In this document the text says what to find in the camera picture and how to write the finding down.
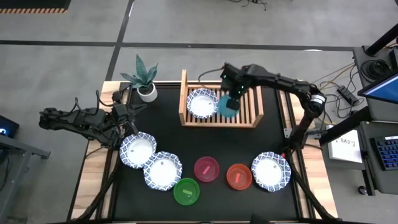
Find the dish rack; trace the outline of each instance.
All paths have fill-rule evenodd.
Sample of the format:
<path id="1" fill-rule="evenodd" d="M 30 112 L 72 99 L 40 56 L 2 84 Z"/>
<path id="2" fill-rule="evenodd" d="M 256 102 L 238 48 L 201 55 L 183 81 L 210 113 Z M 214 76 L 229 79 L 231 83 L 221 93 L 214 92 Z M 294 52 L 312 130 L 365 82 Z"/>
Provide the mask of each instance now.
<path id="1" fill-rule="evenodd" d="M 222 91 L 220 85 L 215 84 L 188 84 L 187 70 L 182 70 L 180 105 L 178 114 L 182 126 L 216 127 L 216 128 L 255 128 L 264 115 L 262 107 L 261 87 L 250 88 L 239 100 L 241 108 L 233 118 L 225 118 L 219 112 L 207 119 L 198 119 L 187 110 L 187 97 L 196 89 L 207 88 L 216 92 L 218 99 L 228 94 Z"/>

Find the black table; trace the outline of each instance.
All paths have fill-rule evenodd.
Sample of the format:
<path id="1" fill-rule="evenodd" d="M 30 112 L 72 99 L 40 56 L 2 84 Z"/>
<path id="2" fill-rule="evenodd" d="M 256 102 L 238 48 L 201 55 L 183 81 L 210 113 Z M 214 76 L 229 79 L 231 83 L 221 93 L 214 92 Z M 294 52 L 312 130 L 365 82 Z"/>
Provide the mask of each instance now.
<path id="1" fill-rule="evenodd" d="M 196 179 L 193 165 L 202 156 L 212 156 L 220 165 L 214 182 L 199 180 L 200 198 L 188 207 L 179 205 L 168 192 L 148 188 L 141 169 L 121 165 L 116 180 L 113 220 L 116 221 L 248 221 L 252 214 L 268 220 L 296 220 L 299 214 L 290 181 L 286 188 L 269 193 L 254 182 L 243 191 L 226 182 L 228 167 L 242 163 L 251 166 L 261 152 L 274 151 L 284 141 L 276 92 L 262 89 L 264 114 L 256 129 L 182 127 L 178 117 L 180 88 L 157 84 L 158 97 L 140 113 L 136 126 L 153 135 L 157 151 L 178 155 L 183 165 L 182 178 Z"/>
<path id="2" fill-rule="evenodd" d="M 371 146 L 370 139 L 385 136 L 398 136 L 398 124 L 361 122 L 359 125 L 360 141 L 364 162 L 368 165 L 365 184 L 368 195 L 374 195 L 374 189 L 385 194 L 398 194 L 398 170 L 383 171 Z"/>
<path id="3" fill-rule="evenodd" d="M 363 73 L 361 71 L 361 65 L 367 60 L 384 60 L 389 66 L 391 66 L 391 60 L 389 58 L 388 53 L 390 49 L 382 49 L 377 53 L 377 57 L 370 57 L 365 54 L 362 47 L 356 47 L 353 50 L 354 53 L 354 61 L 356 68 L 358 69 L 358 75 L 361 79 L 361 83 L 363 87 L 368 86 L 370 83 L 363 77 Z M 360 122 L 362 121 L 388 121 L 388 122 L 397 122 L 398 123 L 398 105 L 388 102 L 383 102 L 380 100 L 374 99 L 366 99 L 368 103 L 367 106 L 360 109 L 351 117 L 345 119 L 339 124 L 335 125 L 328 132 L 322 136 L 320 139 L 320 144 L 324 145 L 341 135 L 351 131 L 355 127 L 358 127 Z"/>

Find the gray carpet floor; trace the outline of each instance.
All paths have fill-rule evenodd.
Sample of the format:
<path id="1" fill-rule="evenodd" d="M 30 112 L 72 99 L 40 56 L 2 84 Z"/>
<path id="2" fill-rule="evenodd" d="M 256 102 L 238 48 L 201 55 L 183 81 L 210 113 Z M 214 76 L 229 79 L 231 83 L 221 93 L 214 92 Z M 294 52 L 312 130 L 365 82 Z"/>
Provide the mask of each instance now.
<path id="1" fill-rule="evenodd" d="M 127 2 L 72 0 L 66 14 L 0 14 L 0 40 L 115 42 Z M 394 0 L 266 3 L 267 11 L 260 4 L 241 7 L 244 1 L 135 0 L 124 42 L 361 46 L 374 42 L 398 21 Z M 40 129 L 39 111 L 50 106 L 69 110 L 75 96 L 82 107 L 94 106 L 95 90 L 102 87 L 113 50 L 0 45 L 0 114 L 21 124 L 18 140 L 52 152 L 47 161 L 30 162 L 12 216 L 27 217 L 28 223 L 66 219 L 87 140 L 66 131 Z M 194 80 L 229 62 L 237 67 L 257 63 L 271 72 L 314 81 L 353 61 L 351 52 L 122 47 L 112 80 L 122 80 L 119 73 L 135 70 L 135 54 L 147 66 L 159 62 L 157 80 L 179 80 L 183 68 Z M 336 82 L 347 85 L 347 75 Z M 217 78 L 213 73 L 204 79 Z M 353 83 L 357 91 L 361 89 L 357 75 Z M 334 88 L 325 92 L 336 93 Z M 341 121 L 333 103 L 326 110 L 334 122 Z M 396 223 L 398 196 L 359 195 L 356 188 L 363 179 L 358 170 L 330 167 L 328 175 L 340 218 Z"/>

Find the keyboard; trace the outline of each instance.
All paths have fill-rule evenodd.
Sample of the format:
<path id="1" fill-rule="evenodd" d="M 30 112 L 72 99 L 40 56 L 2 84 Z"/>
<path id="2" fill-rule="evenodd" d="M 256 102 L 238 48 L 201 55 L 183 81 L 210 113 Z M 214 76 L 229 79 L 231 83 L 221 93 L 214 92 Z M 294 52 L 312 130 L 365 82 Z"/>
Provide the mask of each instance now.
<path id="1" fill-rule="evenodd" d="M 398 169 L 398 136 L 371 139 L 382 170 Z"/>

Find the paper plate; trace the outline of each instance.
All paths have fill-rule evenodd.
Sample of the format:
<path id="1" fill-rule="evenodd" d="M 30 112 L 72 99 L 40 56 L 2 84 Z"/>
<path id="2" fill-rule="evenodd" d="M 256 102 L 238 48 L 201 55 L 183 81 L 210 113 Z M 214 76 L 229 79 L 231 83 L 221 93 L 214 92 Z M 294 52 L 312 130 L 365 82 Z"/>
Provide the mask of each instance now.
<path id="1" fill-rule="evenodd" d="M 251 164 L 256 183 L 270 192 L 283 189 L 289 183 L 292 171 L 287 161 L 273 152 L 263 152 Z"/>
<path id="2" fill-rule="evenodd" d="M 156 140 L 147 133 L 139 132 L 123 139 L 120 146 L 120 159 L 134 169 L 144 167 L 151 155 L 156 151 Z"/>
<path id="3" fill-rule="evenodd" d="M 170 190 L 181 179 L 181 173 L 180 160 L 169 152 L 153 154 L 144 166 L 145 182 L 155 190 Z"/>
<path id="4" fill-rule="evenodd" d="M 218 111 L 217 94 L 204 88 L 193 90 L 187 98 L 187 109 L 196 118 L 209 118 Z"/>

